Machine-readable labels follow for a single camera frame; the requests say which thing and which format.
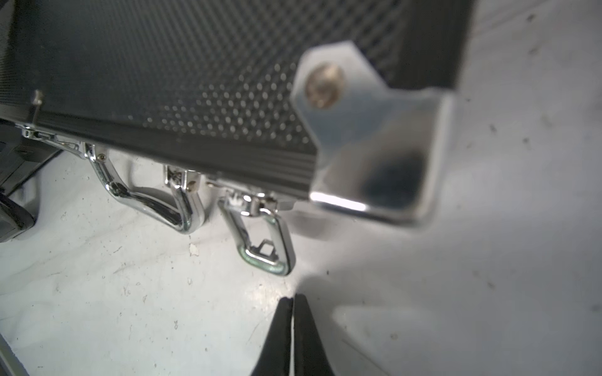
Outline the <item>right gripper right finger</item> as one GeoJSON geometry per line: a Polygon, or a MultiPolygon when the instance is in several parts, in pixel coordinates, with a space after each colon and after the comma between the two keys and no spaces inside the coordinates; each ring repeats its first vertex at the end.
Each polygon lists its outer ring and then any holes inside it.
{"type": "Polygon", "coordinates": [[[334,376],[307,297],[297,294],[293,303],[294,375],[334,376]]]}

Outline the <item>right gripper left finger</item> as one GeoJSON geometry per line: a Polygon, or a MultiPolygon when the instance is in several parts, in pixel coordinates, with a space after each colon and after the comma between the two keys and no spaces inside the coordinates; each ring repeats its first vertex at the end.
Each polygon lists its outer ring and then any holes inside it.
{"type": "Polygon", "coordinates": [[[271,321],[271,326],[251,375],[283,375],[290,373],[292,344],[293,299],[282,298],[271,321]]]}

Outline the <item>black poker case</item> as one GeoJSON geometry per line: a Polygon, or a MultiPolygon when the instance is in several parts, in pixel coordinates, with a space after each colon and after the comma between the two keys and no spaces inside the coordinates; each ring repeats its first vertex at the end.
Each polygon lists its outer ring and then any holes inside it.
{"type": "Polygon", "coordinates": [[[297,201],[412,226],[437,200],[473,1],[4,1],[1,120],[189,234],[293,271],[297,201]]]}

